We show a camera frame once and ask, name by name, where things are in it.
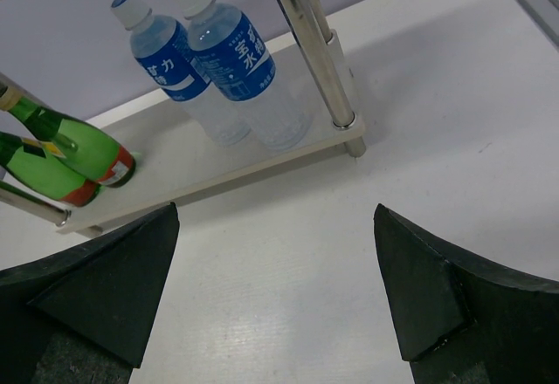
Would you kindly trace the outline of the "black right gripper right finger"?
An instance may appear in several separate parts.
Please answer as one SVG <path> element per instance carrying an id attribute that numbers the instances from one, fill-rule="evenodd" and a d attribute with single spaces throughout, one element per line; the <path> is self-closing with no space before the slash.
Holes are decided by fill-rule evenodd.
<path id="1" fill-rule="evenodd" d="M 558 283 L 434 236 L 380 204 L 376 255 L 416 383 L 556 383 Z"/>

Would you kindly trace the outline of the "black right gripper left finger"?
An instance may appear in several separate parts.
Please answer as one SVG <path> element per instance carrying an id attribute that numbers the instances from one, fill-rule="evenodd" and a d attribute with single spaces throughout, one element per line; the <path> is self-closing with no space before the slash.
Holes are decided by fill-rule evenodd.
<path id="1" fill-rule="evenodd" d="M 3 383 L 127 383 L 141 366 L 180 223 L 170 203 L 1 272 Z"/>

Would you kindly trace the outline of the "blue label water bottle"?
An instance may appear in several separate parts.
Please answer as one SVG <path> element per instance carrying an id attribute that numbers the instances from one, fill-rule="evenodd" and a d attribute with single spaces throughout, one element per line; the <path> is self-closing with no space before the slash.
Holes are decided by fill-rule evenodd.
<path id="1" fill-rule="evenodd" d="M 218 0 L 175 0 L 189 21 L 188 43 L 216 88 L 271 150 L 300 142 L 310 117 L 278 74 L 250 18 Z"/>
<path id="2" fill-rule="evenodd" d="M 138 65 L 211 140 L 229 147 L 251 132 L 197 62 L 182 23 L 155 14 L 143 0 L 113 0 L 110 9 L 130 32 L 130 49 Z"/>

